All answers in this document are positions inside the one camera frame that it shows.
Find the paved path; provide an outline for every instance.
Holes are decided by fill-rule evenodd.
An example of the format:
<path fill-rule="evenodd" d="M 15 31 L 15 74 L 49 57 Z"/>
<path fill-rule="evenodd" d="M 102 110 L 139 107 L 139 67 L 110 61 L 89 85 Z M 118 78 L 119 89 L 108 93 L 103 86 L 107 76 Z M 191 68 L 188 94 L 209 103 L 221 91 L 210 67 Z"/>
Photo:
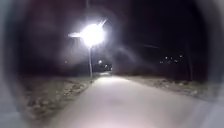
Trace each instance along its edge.
<path fill-rule="evenodd" d="M 53 128 L 199 128 L 208 102 L 119 77 L 99 78 L 53 120 Z"/>

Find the street lamp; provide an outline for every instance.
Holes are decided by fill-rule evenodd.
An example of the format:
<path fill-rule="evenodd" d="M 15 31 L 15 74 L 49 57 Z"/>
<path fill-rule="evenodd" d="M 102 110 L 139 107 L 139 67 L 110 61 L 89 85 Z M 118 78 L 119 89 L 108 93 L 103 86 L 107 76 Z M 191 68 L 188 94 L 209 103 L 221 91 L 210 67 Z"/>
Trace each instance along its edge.
<path fill-rule="evenodd" d="M 92 78 L 92 62 L 91 62 L 91 48 L 95 45 L 101 44 L 105 40 L 106 33 L 103 29 L 103 25 L 106 20 L 99 24 L 89 24 L 79 33 L 71 33 L 69 37 L 77 37 L 88 47 L 89 51 L 89 69 L 90 77 Z"/>

